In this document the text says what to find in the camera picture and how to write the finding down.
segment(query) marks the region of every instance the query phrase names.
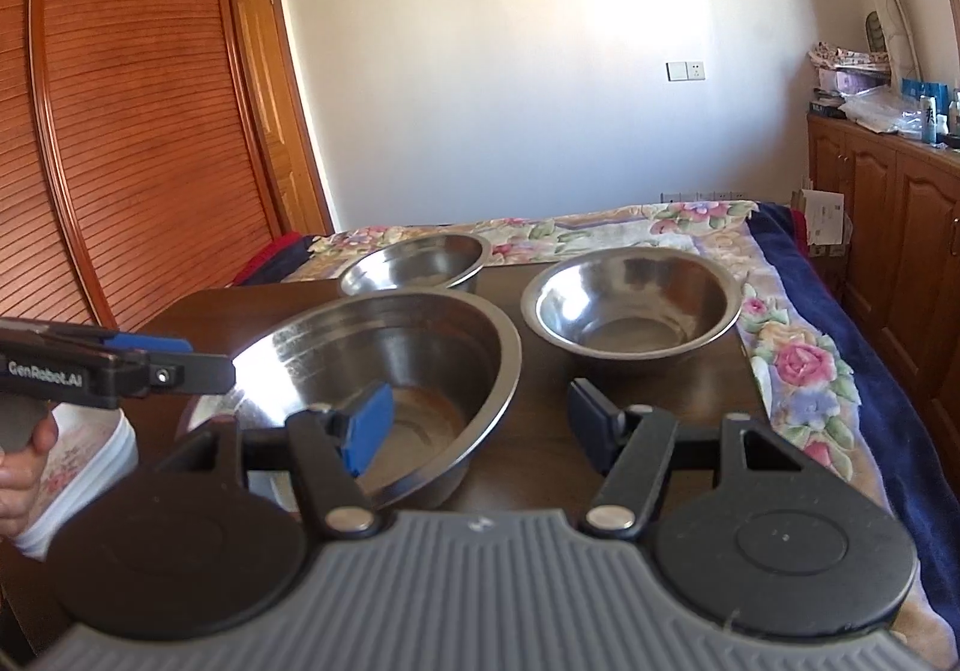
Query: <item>wooden door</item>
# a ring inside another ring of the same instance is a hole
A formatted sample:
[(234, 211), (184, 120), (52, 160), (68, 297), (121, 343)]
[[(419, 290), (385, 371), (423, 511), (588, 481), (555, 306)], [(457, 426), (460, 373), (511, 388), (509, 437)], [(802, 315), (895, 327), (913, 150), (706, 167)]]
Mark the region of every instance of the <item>wooden door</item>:
[(923, 421), (940, 452), (944, 475), (954, 492), (960, 494), (960, 345), (926, 412)]
[(136, 328), (280, 232), (229, 0), (32, 0), (40, 135), (109, 313)]
[(0, 0), (0, 315), (91, 321), (34, 126), (27, 0)]
[(292, 230), (330, 235), (333, 225), (306, 133), (280, 0), (236, 0), (253, 102)]
[(960, 179), (935, 165), (896, 156), (893, 283), (880, 304), (877, 348), (922, 407), (925, 384), (943, 377), (960, 332)]
[(849, 169), (851, 200), (846, 202), (853, 221), (850, 263), (844, 304), (858, 326), (868, 334), (877, 329), (877, 308), (885, 297), (892, 260), (887, 233), (894, 203), (896, 152), (888, 146), (848, 136), (845, 163)]
[(840, 128), (811, 120), (809, 124), (810, 179), (815, 189), (842, 192), (844, 133)]

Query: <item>light switch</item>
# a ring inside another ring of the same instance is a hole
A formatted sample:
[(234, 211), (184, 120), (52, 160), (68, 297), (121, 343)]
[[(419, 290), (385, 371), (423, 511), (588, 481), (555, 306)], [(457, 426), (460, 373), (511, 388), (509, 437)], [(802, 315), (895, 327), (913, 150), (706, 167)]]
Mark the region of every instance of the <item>light switch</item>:
[(688, 80), (686, 62), (667, 62), (666, 78), (667, 80)]

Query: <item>box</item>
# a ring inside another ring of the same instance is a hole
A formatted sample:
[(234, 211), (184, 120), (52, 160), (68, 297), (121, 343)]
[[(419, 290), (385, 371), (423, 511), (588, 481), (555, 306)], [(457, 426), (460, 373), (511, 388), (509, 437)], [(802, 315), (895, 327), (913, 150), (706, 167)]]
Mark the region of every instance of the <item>box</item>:
[(846, 113), (842, 112), (837, 106), (831, 106), (821, 100), (810, 101), (810, 113), (827, 119), (839, 119), (842, 122), (847, 121)]
[(835, 94), (859, 94), (867, 91), (867, 89), (890, 83), (890, 77), (885, 75), (871, 75), (848, 70), (827, 70), (824, 67), (817, 68), (817, 77), (820, 88), (824, 92)]

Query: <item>screw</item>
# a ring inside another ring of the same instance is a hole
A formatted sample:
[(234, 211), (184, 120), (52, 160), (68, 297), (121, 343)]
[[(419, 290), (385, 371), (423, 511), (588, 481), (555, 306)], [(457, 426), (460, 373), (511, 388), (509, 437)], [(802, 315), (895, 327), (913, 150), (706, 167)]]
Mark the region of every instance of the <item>screw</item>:
[(627, 530), (635, 521), (637, 516), (625, 506), (594, 506), (587, 512), (587, 522), (597, 530)]
[(328, 511), (323, 521), (337, 532), (364, 532), (370, 530), (376, 519), (372, 511), (360, 506), (341, 506)]

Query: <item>louvered door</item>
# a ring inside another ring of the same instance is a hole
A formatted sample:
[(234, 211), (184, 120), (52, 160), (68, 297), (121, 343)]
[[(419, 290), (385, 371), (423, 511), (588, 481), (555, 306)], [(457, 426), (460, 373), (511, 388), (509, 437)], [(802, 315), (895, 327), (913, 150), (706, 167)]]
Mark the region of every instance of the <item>louvered door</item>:
[(90, 321), (41, 166), (27, 0), (0, 0), (0, 315)]
[(80, 234), (117, 323), (136, 327), (223, 286), (271, 238), (220, 0), (43, 0), (42, 13)]
[(0, 313), (137, 328), (277, 202), (232, 0), (0, 0)]

